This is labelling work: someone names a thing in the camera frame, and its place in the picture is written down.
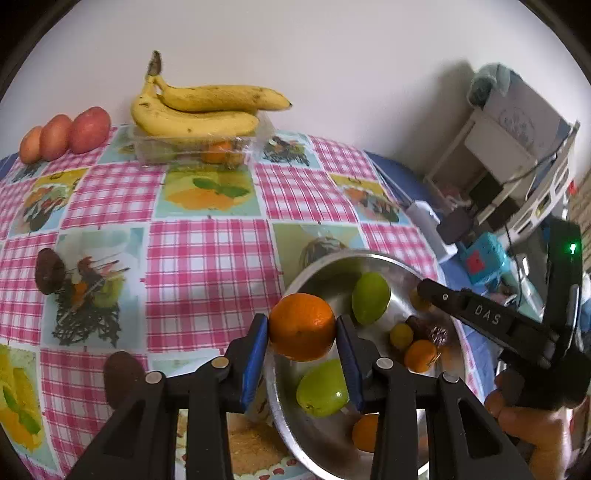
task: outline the screw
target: screw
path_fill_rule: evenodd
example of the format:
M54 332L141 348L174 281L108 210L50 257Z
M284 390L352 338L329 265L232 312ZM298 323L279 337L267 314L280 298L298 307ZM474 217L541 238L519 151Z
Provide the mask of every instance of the screw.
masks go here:
M162 380L162 374L160 372L150 372L149 374L146 375L145 377L146 383L149 384L156 384L159 383L160 380Z
M449 372L443 372L443 379L447 383L457 383L460 380L460 377Z
M387 356L382 356L378 358L375 364L382 370L389 370L394 366L394 362L392 362L392 359L388 358Z
M212 367L214 368L226 368L228 365L230 365L230 360L225 356L217 356L212 360Z

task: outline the black device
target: black device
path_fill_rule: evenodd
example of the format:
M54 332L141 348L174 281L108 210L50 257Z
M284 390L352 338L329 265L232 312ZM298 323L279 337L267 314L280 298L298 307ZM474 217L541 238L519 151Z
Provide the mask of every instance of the black device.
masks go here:
M516 403L555 409L584 398L591 359L578 349L580 231L557 221L548 251L549 295L539 324L469 290L422 280L419 295L504 347L503 359L523 379ZM426 411L433 480L533 479L526 461L466 384L446 372L411 373L361 339L347 315L336 321L336 344L351 402L379 413L372 480L417 476L416 409ZM197 371L166 378L150 372L125 399L69 473L68 480L172 480L178 410L189 408L187 480L231 480L226 412L243 413L259 383L267 318L225 356Z

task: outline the tangerine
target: tangerine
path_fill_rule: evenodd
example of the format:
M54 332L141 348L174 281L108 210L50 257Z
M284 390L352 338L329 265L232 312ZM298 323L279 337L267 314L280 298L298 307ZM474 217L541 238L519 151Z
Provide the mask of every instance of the tangerine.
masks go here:
M277 353L296 362L309 362L326 354L336 334L330 305L320 297L292 293L269 314L269 341Z
M208 146L207 151L203 152L202 159L205 163L224 163L226 154L232 151L232 142L214 143Z
M351 435L355 448L364 452L374 452L375 439L378 434L378 420L377 413L368 413L355 423L353 435Z
M410 303L418 312L426 312L431 308L431 302L424 300L419 294L416 288L412 289L409 294Z
M417 340L404 354L404 366L413 372L423 374L431 368L439 353L429 340Z

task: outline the banana bunch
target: banana bunch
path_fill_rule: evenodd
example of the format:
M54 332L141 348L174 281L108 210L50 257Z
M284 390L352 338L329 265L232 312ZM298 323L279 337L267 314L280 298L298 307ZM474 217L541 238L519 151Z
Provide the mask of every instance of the banana bunch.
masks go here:
M154 51L144 87L131 104L131 116L146 133L175 138L178 145L252 135L259 122L258 110L291 107L282 94L264 87L172 87L160 76L161 69L160 53Z

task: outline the metal bowl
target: metal bowl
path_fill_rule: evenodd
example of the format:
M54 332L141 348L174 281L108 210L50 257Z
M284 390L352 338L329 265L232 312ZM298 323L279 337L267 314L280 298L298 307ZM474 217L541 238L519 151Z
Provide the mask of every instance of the metal bowl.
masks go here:
M418 313L408 295L422 276L412 268L384 254L366 250L343 250L329 254L303 270L285 295L304 292L325 299L336 316L351 311L351 294L355 283L365 272L379 272L392 291L386 312L369 326L358 326L359 336L372 340L380 354L395 356L388 332L409 315L427 318L446 327L449 339L441 356L427 373L451 372L465 380L466 371L460 340L451 318L441 311ZM265 360L267 394L275 426L294 456L312 473L324 480L367 480L373 454L357 450L351 431L360 414L351 404L325 418L307 415L296 402L296 389L301 377L316 364L338 358L336 346L314 362L293 362L269 350ZM428 468L427 430L424 410L417 410L419 434L418 473Z

